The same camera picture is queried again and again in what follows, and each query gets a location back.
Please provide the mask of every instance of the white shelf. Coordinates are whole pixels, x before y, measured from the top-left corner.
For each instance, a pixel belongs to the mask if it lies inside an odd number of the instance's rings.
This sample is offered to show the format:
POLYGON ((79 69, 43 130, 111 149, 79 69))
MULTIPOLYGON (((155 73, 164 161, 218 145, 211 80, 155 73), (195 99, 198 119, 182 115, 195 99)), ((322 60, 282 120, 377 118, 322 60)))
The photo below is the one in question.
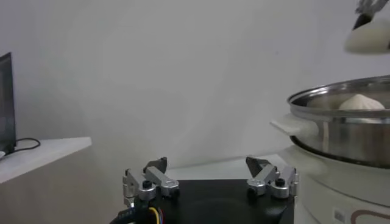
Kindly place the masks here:
MULTIPOLYGON (((34 144, 32 141, 20 142, 18 148, 34 144)), ((91 145, 89 137, 42 140, 41 146, 36 149, 16 152, 0 159, 0 184, 91 145)))

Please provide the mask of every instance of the black cable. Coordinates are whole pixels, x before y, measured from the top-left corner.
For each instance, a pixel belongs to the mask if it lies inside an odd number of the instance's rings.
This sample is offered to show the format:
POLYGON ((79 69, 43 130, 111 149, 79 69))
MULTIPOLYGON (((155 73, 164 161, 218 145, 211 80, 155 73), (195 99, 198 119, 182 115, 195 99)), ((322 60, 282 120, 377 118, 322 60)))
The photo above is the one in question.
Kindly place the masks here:
POLYGON ((35 141, 37 144, 35 146, 32 146, 32 147, 14 150, 12 153, 19 152, 19 151, 25 151, 25 150, 31 150, 31 149, 35 149, 35 148, 38 148, 39 146, 41 146, 41 142, 35 138, 21 138, 21 139, 17 139, 15 142, 20 142, 20 141, 25 141, 25 140, 35 141))

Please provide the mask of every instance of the black screw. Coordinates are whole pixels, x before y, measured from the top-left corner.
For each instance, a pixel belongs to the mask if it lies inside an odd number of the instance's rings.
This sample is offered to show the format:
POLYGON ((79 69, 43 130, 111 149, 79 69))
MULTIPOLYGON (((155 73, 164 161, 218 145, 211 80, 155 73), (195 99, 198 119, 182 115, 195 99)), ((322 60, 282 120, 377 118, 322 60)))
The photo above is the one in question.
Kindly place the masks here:
POLYGON ((279 178, 279 179, 275 180, 275 185, 277 187, 283 187, 285 185, 285 181, 283 179, 279 178))
POLYGON ((149 180, 144 180, 142 182, 142 188, 143 189, 149 189, 152 187, 152 182, 150 182, 149 180))

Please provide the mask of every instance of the stainless steel pot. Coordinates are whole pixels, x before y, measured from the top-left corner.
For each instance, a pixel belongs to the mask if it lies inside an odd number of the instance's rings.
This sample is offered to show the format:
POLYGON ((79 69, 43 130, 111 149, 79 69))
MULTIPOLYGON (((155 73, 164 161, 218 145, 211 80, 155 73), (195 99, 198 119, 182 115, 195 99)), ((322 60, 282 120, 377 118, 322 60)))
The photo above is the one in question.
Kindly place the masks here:
POLYGON ((390 169, 390 75, 320 86, 288 98, 292 115, 271 124, 292 141, 329 158, 390 169), (363 94, 385 110, 338 110, 363 94))

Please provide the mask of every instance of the metal bracket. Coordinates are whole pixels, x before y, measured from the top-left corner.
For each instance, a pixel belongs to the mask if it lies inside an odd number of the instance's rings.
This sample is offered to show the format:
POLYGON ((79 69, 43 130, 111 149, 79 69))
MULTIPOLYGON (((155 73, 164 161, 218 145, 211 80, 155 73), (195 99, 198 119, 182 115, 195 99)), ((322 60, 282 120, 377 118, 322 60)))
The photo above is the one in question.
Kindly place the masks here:
POLYGON ((179 182, 168 178, 154 166, 146 168, 145 178, 160 187, 162 196, 177 198, 180 194, 179 182))
POLYGON ((150 201, 156 197, 156 185, 145 179, 140 173, 135 173, 130 169, 126 170, 122 182, 124 201, 127 206, 131 204, 131 198, 135 196, 138 196, 142 201, 150 201))
POLYGON ((267 184, 278 178, 277 168, 273 165, 266 165, 260 173, 254 178, 246 181, 248 185, 248 193, 254 196, 261 196, 266 193, 267 184))
POLYGON ((278 179, 271 184, 271 194, 275 198, 288 198, 296 196, 298 190, 298 173, 291 166, 286 166, 278 179))
POLYGON ((360 0, 356 13, 373 16, 375 13, 381 11, 388 1, 389 0, 360 0))

